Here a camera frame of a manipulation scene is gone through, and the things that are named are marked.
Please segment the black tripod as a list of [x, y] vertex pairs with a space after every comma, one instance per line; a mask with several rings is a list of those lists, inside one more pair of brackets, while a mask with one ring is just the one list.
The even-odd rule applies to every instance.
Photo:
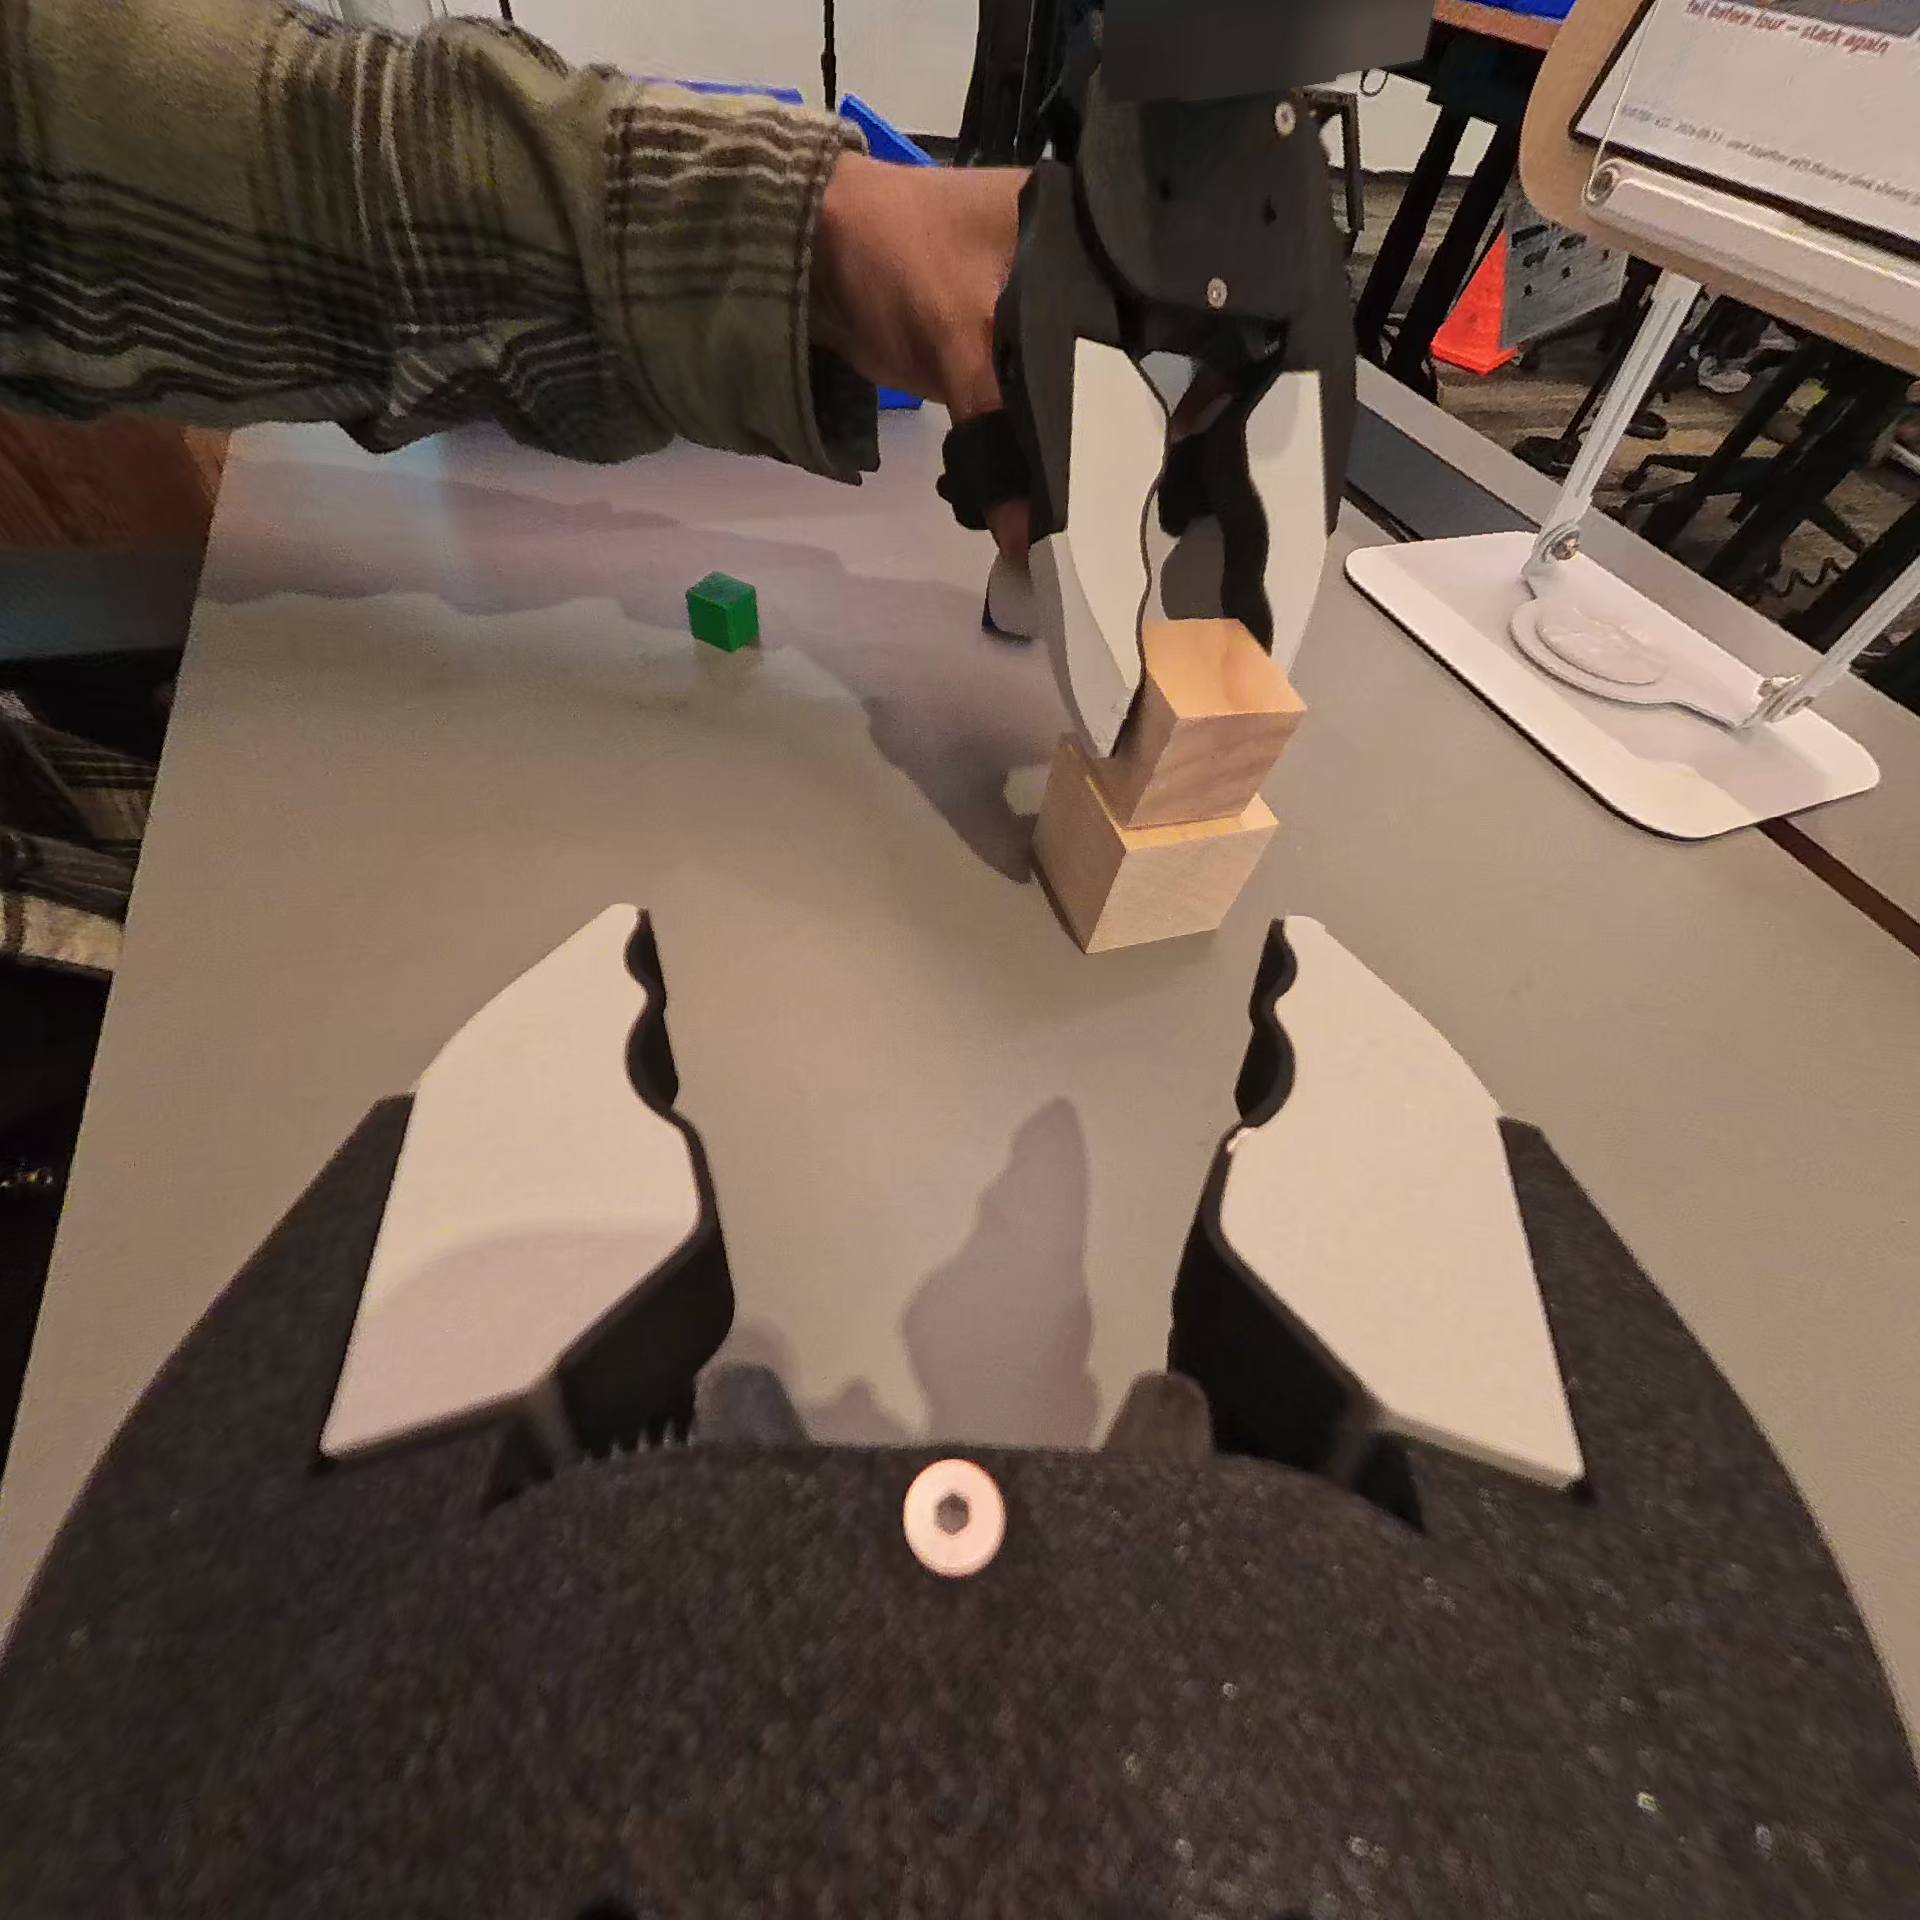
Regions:
[[959, 167], [1070, 163], [1099, 62], [1101, 3], [979, 3]]

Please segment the small natural wooden cube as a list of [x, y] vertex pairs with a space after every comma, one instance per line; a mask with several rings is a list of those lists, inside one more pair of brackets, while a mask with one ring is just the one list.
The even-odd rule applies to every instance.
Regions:
[[1257, 637], [1228, 617], [1142, 625], [1142, 677], [1098, 767], [1124, 830], [1244, 814], [1306, 717], [1306, 701]]

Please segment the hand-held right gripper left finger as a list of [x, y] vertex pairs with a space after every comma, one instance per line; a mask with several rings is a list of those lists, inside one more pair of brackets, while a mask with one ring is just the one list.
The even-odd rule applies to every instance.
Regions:
[[421, 1071], [330, 1462], [515, 1429], [541, 1462], [686, 1435], [737, 1310], [646, 913], [613, 902]]

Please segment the wooden instruction board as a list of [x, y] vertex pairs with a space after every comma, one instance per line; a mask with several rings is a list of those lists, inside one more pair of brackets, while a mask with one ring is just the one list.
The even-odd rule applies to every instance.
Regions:
[[1572, 4], [1519, 178], [1562, 226], [1917, 373], [1917, 4]]

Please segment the orange traffic cone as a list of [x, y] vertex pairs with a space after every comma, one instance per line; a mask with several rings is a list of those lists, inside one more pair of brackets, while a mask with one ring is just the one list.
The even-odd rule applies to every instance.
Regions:
[[1487, 378], [1519, 356], [1519, 348], [1506, 341], [1503, 326], [1506, 242], [1506, 228], [1494, 228], [1494, 237], [1481, 254], [1474, 275], [1434, 333], [1431, 359], [1435, 365]]

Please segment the large blue plastic bin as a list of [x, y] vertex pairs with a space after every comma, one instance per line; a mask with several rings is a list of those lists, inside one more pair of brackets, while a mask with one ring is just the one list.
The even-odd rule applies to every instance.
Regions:
[[[761, 84], [761, 83], [725, 83], [725, 79], [665, 79], [655, 75], [643, 75], [646, 84], [673, 84], [682, 87], [709, 98], [754, 98], [767, 100], [780, 106], [804, 106], [799, 87], [786, 84]], [[873, 109], [869, 103], [858, 98], [854, 93], [841, 95], [835, 111], [849, 121], [858, 132], [861, 132], [869, 153], [877, 159], [901, 163], [901, 164], [916, 164], [916, 167], [935, 167], [935, 164], [951, 164], [955, 153], [955, 142], [951, 137], [937, 135], [909, 135], [897, 129], [886, 117]]]

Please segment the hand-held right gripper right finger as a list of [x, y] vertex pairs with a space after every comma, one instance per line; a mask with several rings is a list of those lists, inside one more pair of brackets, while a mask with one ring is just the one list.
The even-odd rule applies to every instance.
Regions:
[[1382, 1490], [1435, 1449], [1586, 1477], [1501, 1110], [1321, 922], [1270, 922], [1170, 1292], [1217, 1449]]

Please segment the person's left forearm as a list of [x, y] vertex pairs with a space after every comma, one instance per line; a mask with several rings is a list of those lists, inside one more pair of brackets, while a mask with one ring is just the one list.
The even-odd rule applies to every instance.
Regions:
[[479, 17], [3, 6], [3, 395], [68, 420], [494, 423], [835, 483], [873, 385], [810, 332], [841, 121], [563, 62]]

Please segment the large natural wooden cube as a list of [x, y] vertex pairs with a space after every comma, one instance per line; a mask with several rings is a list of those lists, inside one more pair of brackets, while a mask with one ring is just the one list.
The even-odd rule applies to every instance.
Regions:
[[1063, 735], [1031, 852], [1079, 951], [1108, 954], [1217, 933], [1277, 827], [1259, 795], [1230, 815], [1122, 825], [1098, 786], [1092, 758]]

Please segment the person's plaid shirt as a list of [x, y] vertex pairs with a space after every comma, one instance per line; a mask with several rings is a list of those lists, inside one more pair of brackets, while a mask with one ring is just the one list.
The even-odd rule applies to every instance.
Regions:
[[4, 691], [4, 962], [114, 977], [156, 782], [156, 758], [52, 727]]

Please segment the black mat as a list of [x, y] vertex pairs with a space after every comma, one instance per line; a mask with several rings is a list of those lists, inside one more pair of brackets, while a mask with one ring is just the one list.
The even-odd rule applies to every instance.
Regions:
[[1381, 369], [1358, 365], [1349, 499], [1402, 541], [1537, 534], [1487, 477], [1498, 449]]

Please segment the person's left hand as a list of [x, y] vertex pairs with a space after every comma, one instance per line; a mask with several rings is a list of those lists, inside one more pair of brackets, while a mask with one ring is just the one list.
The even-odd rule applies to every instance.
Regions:
[[810, 246], [810, 345], [955, 423], [997, 412], [995, 316], [1026, 181], [1017, 167], [838, 156]]

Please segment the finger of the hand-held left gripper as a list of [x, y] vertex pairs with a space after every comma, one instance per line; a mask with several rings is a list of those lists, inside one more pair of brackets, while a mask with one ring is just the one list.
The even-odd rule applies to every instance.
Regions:
[[1167, 409], [1122, 348], [1073, 356], [1063, 530], [1028, 546], [1037, 637], [1086, 750], [1114, 754], [1142, 679], [1146, 516], [1167, 451]]
[[1283, 370], [1244, 404], [1220, 373], [1174, 401], [1156, 492], [1156, 615], [1230, 617], [1289, 673], [1324, 583], [1324, 381]]

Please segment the white document stand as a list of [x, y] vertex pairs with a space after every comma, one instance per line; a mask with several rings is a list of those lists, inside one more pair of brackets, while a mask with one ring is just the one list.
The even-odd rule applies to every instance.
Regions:
[[1763, 677], [1586, 556], [1605, 466], [1690, 308], [1663, 271], [1620, 370], [1537, 534], [1358, 548], [1349, 581], [1613, 814], [1675, 842], [1862, 795], [1871, 753], [1820, 717], [1898, 609], [1889, 590], [1820, 667]]

